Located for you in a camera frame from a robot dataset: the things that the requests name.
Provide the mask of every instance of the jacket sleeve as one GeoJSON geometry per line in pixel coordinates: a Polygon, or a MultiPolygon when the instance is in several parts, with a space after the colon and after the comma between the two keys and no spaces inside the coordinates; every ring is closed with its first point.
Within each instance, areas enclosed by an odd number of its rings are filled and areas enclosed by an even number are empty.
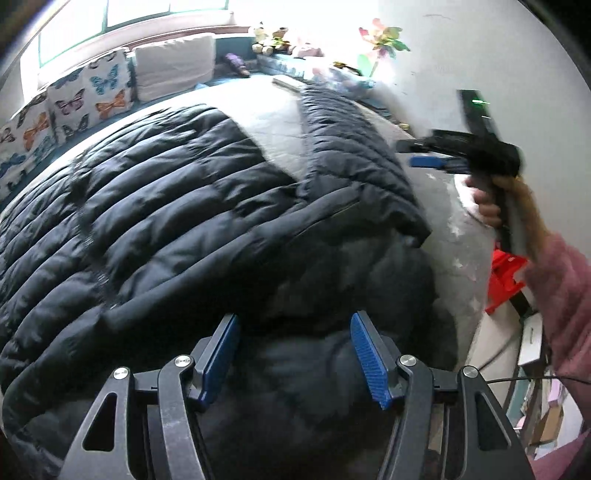
{"type": "MultiPolygon", "coordinates": [[[[560,235],[548,238],[536,265],[525,273],[544,319],[557,375],[591,380],[591,267],[560,235]]],[[[585,422],[591,420],[591,385],[564,381],[585,422]]]]}

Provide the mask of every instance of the purple object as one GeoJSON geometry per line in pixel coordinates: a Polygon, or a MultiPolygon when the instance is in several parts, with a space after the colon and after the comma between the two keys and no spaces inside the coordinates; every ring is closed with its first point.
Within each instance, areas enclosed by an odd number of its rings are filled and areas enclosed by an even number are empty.
{"type": "Polygon", "coordinates": [[[233,53],[226,53],[223,59],[234,73],[237,73],[241,77],[249,77],[251,75],[250,72],[246,69],[244,60],[242,60],[238,55],[233,53]]]}

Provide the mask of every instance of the black puffer jacket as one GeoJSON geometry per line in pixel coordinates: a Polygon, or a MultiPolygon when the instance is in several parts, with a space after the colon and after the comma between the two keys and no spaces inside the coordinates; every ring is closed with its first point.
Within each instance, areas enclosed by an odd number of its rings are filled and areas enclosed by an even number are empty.
{"type": "MultiPolygon", "coordinates": [[[[237,432],[267,428],[265,416],[276,434],[281,419],[286,429],[298,423],[283,440],[252,437],[280,448],[267,462],[276,478],[329,448],[339,429],[358,429],[352,412],[370,408],[369,397],[341,333],[356,309],[407,352],[453,366],[453,348],[435,359],[425,337],[440,319],[416,248],[428,227],[400,165],[353,104],[309,88],[301,105],[309,166],[300,183],[221,111],[197,105],[120,129],[7,212],[2,413],[36,477],[57,475],[113,368],[159,368],[226,312],[239,315],[245,339],[219,405],[203,419],[222,480],[267,471],[253,457],[238,468],[249,450],[232,447],[237,432]],[[252,415],[237,402],[252,404],[252,415]]],[[[453,344],[446,322],[436,328],[453,344]]]]}

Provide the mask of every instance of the metal screw head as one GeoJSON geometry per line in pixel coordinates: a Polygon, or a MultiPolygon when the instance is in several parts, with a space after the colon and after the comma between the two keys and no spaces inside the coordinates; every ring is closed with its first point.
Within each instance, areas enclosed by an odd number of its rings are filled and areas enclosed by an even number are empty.
{"type": "Polygon", "coordinates": [[[179,355],[174,359],[174,364],[179,368],[186,367],[189,363],[191,363],[191,357],[188,355],[179,355]]]}
{"type": "Polygon", "coordinates": [[[119,367],[113,372],[113,377],[115,377],[116,380],[123,380],[128,374],[129,370],[127,370],[125,367],[119,367]]]}
{"type": "Polygon", "coordinates": [[[403,355],[400,357],[400,363],[402,363],[405,367],[414,367],[417,364],[417,359],[412,355],[403,355]]]}
{"type": "Polygon", "coordinates": [[[464,369],[462,370],[462,372],[468,378],[476,378],[478,376],[478,369],[476,367],[471,366],[471,365],[468,365],[467,367],[464,367],[464,369]]]}

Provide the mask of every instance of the blue gripper pad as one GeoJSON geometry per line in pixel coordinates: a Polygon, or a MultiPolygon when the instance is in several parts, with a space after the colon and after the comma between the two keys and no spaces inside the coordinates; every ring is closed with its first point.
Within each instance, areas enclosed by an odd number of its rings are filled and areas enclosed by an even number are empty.
{"type": "Polygon", "coordinates": [[[383,410],[386,410],[398,396],[397,391],[395,395],[392,394],[398,385],[396,360],[400,353],[393,342],[390,348],[386,346],[365,312],[353,314],[350,328],[351,340],[371,396],[383,410]]]}
{"type": "Polygon", "coordinates": [[[408,164],[414,168],[443,168],[445,159],[441,157],[429,157],[427,155],[415,155],[410,158],[408,164]]]}
{"type": "Polygon", "coordinates": [[[226,315],[199,359],[195,359],[196,375],[202,379],[198,402],[203,410],[210,406],[220,393],[239,340],[238,317],[234,314],[226,315]]]}

